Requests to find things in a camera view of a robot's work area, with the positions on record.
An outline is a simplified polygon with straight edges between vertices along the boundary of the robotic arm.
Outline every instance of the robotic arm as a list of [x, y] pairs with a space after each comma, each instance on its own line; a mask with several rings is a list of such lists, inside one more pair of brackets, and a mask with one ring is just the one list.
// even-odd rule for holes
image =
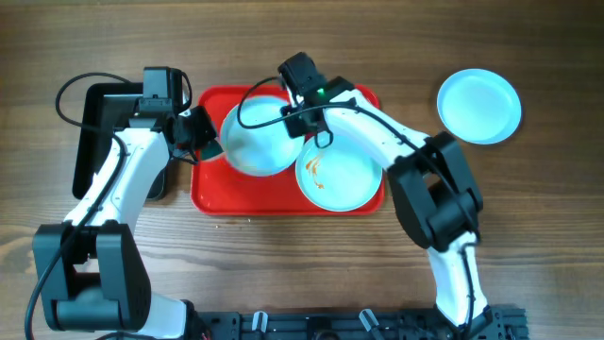
[[[306, 54], [293, 56], [278, 70], [291, 98], [291, 105], [281, 110], [289, 135], [345, 135], [382, 166], [399, 222], [415, 244], [428, 250], [439, 319], [466, 338], [480, 332], [492, 320], [469, 245], [478, 241], [472, 224], [482, 209], [482, 197], [459, 145], [446, 133], [428, 137], [398, 124], [373, 107], [352, 83], [341, 77], [326, 81]], [[154, 178], [169, 160], [182, 159], [184, 153], [194, 157], [196, 150], [202, 150], [202, 156], [221, 150], [217, 150], [216, 131], [205, 110], [182, 111], [178, 70], [145, 68], [143, 79], [138, 110], [117, 127], [116, 134], [127, 145], [125, 165], [97, 213], [52, 267], [42, 288], [44, 315], [56, 331], [110, 330], [156, 339], [211, 339], [208, 324], [190, 302], [151, 292], [132, 233]], [[118, 146], [113, 143], [90, 190], [63, 223], [40, 226], [33, 241], [39, 276], [101, 194], [120, 157]], [[428, 187], [424, 176], [434, 170], [441, 181]], [[99, 273], [74, 270], [74, 264], [89, 258], [98, 259]], [[252, 331], [258, 320], [266, 329], [264, 315], [250, 320], [255, 325]], [[236, 318], [232, 325], [238, 325]], [[228, 338], [236, 332], [229, 330]], [[372, 334], [376, 339], [381, 336], [375, 327]]]

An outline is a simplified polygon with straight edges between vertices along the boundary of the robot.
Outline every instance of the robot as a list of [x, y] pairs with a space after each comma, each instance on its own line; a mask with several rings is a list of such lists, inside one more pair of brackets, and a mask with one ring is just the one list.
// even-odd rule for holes
[[[290, 105], [267, 124], [285, 124], [292, 138], [326, 132], [345, 135], [386, 171], [396, 216], [415, 244], [428, 252], [436, 280], [432, 309], [397, 313], [198, 313], [187, 300], [153, 293], [133, 232], [157, 174], [171, 160], [193, 164], [220, 153], [217, 133], [203, 107], [182, 98], [186, 74], [168, 67], [143, 71], [143, 95], [119, 122], [92, 186], [58, 224], [42, 225], [33, 240], [39, 282], [25, 316], [33, 339], [33, 305], [42, 296], [55, 331], [115, 331], [99, 339], [529, 339], [525, 311], [490, 306], [480, 289], [475, 258], [483, 200], [455, 139], [405, 127], [373, 107], [342, 77], [327, 81], [298, 53], [278, 67]], [[58, 95], [57, 110], [62, 91]], [[424, 175], [440, 181], [430, 185]], [[98, 273], [74, 264], [98, 259]]]

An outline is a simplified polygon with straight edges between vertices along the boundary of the red tray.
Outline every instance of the red tray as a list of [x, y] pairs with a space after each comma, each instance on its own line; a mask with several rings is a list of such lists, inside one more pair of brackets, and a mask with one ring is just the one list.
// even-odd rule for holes
[[[215, 86], [199, 97], [220, 131], [223, 120], [239, 104], [249, 86]], [[378, 97], [357, 86], [371, 104], [379, 108]], [[278, 86], [263, 86], [251, 96], [274, 95], [288, 100]], [[306, 199], [295, 180], [295, 166], [271, 177], [257, 178], [240, 173], [222, 158], [202, 161], [193, 167], [191, 200], [199, 211], [213, 215], [361, 215], [375, 212], [384, 200], [384, 180], [369, 202], [352, 212], [329, 212]]]

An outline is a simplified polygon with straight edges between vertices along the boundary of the table surface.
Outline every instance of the table surface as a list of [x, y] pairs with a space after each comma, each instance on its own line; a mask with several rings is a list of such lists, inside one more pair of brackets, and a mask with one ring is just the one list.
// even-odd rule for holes
[[[90, 71], [140, 80], [144, 66], [169, 65], [189, 74], [197, 97], [274, 75], [298, 51], [330, 77], [368, 85], [393, 118], [429, 134], [444, 128], [435, 96], [447, 76], [485, 68], [507, 78], [521, 127], [502, 144], [462, 146], [484, 195], [483, 291], [526, 308], [534, 339], [604, 337], [601, 3], [58, 3], [0, 7], [0, 339], [23, 338], [32, 235], [76, 205], [79, 130], [54, 111], [63, 82]], [[76, 84], [63, 110], [81, 119], [86, 89], [103, 81]], [[433, 305], [426, 252], [390, 199], [362, 217], [212, 217], [190, 200], [190, 165], [172, 169], [168, 195], [145, 205], [135, 232], [156, 292], [200, 311]], [[49, 331], [41, 311], [39, 338], [86, 337]]]

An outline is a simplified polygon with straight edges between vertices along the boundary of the white round plate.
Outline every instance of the white round plate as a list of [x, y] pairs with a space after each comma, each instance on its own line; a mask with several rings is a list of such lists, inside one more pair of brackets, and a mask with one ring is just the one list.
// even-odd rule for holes
[[522, 116], [520, 98], [512, 85], [503, 77], [480, 69], [450, 76], [438, 92], [437, 107], [451, 133], [480, 145], [510, 137]]
[[[328, 136], [319, 134], [320, 145]], [[332, 212], [349, 212], [362, 207], [378, 191], [381, 167], [344, 136], [319, 149], [314, 138], [304, 144], [295, 163], [295, 177], [302, 193]]]
[[[242, 121], [247, 125], [268, 122], [281, 116], [280, 109], [288, 102], [273, 96], [256, 96], [245, 100]], [[237, 108], [226, 116], [220, 129], [220, 141], [226, 161], [244, 174], [272, 176], [294, 163], [304, 145], [304, 138], [292, 139], [285, 123], [246, 129], [237, 121]]]

